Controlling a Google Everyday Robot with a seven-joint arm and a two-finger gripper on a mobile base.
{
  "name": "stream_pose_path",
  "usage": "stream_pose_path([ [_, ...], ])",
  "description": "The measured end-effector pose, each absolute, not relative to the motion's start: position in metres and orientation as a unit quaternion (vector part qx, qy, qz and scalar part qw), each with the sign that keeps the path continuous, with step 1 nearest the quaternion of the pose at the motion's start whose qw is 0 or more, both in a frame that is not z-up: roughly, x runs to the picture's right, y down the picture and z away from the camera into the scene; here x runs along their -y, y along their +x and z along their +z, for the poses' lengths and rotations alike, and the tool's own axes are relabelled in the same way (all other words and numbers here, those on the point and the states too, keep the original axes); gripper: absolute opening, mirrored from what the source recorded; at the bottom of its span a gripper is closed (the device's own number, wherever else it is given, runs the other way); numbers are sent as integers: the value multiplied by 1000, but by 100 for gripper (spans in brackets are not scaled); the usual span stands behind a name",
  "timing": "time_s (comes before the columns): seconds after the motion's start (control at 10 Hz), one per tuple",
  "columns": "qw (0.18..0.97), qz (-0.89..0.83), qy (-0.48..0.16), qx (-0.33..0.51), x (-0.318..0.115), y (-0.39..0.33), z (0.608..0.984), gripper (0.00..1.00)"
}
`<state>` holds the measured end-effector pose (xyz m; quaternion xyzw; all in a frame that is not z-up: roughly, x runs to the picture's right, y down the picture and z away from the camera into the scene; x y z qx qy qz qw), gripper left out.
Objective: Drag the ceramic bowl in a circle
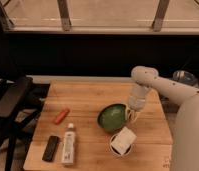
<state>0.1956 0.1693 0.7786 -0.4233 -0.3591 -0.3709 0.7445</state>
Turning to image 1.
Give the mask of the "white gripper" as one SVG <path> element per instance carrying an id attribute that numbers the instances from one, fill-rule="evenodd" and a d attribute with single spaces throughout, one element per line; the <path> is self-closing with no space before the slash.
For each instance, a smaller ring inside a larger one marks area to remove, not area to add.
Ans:
<path id="1" fill-rule="evenodd" d="M 128 97 L 128 106 L 125 108 L 125 118 L 128 119 L 130 116 L 131 110 L 137 111 L 135 113 L 134 122 L 138 119 L 141 114 L 141 111 L 146 103 L 146 96 L 149 93 L 150 89 L 148 87 L 134 84 L 132 86 L 131 92 Z"/>

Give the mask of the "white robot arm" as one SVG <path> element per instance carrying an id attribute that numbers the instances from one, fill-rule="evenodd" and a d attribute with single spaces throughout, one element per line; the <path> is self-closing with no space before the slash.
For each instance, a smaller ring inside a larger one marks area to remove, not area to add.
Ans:
<path id="1" fill-rule="evenodd" d="M 136 66 L 128 97 L 132 111 L 144 108 L 151 88 L 179 106 L 176 116 L 170 171 L 199 171 L 199 88 L 159 76 L 155 68 Z"/>

